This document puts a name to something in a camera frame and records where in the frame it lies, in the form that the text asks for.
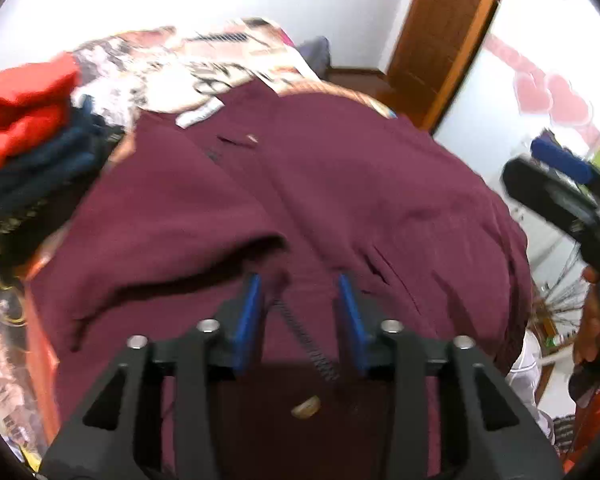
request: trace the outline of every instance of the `clothing tag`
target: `clothing tag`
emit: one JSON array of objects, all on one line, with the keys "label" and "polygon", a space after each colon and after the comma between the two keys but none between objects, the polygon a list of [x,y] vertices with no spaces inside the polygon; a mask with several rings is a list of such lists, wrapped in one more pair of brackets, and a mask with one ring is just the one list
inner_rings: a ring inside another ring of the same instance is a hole
[{"label": "clothing tag", "polygon": [[208,119],[223,106],[224,103],[220,99],[218,99],[217,97],[212,97],[211,99],[209,99],[209,101],[204,103],[197,110],[192,110],[190,112],[184,112],[183,114],[180,114],[176,118],[176,124],[181,128],[188,128],[192,124],[196,124],[200,121]]}]

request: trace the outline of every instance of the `brown door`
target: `brown door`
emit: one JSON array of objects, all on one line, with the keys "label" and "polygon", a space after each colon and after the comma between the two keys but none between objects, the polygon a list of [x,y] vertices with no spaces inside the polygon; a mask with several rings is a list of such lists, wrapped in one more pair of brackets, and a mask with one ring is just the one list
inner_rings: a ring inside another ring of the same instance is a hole
[{"label": "brown door", "polygon": [[413,0],[388,70],[398,111],[435,127],[488,27],[496,0]]}]

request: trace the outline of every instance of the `person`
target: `person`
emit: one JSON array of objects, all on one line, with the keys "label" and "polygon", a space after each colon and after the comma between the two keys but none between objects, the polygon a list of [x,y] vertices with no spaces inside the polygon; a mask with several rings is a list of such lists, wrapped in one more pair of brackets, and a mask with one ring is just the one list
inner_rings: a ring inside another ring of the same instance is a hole
[{"label": "person", "polygon": [[[592,267],[586,267],[582,277],[590,283],[589,292],[582,309],[580,329],[573,343],[573,362],[595,360],[600,350],[600,300],[596,290],[599,275]],[[563,458],[564,469],[569,472],[586,452],[600,432],[600,387],[586,408],[577,407],[574,425],[574,442]]]}]

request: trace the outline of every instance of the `finger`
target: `finger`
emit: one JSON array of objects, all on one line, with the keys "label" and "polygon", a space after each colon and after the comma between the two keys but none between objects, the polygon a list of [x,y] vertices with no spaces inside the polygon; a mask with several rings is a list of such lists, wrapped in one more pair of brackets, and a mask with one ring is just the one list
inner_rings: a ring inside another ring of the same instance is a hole
[{"label": "finger", "polygon": [[585,267],[582,277],[589,283],[597,283],[600,280],[600,276],[593,267]]}]

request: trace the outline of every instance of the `maroon garment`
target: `maroon garment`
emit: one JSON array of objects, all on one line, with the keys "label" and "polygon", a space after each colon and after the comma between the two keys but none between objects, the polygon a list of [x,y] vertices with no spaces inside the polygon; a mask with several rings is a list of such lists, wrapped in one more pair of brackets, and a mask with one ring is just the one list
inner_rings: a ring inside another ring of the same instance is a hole
[{"label": "maroon garment", "polygon": [[[406,118],[347,98],[280,98],[251,82],[221,100],[185,130],[176,115],[142,115],[136,152],[94,186],[32,282],[60,359],[63,419],[128,336],[182,334],[234,295],[247,269],[331,358],[346,269],[409,329],[470,335],[509,370],[531,304],[526,239],[479,176]],[[277,312],[263,359],[264,370],[214,394],[220,433],[260,424],[258,437],[244,430],[223,444],[228,477],[281,478],[290,464],[284,478],[376,474],[385,387],[327,386]],[[292,418],[293,403],[314,394],[320,412]]]}]

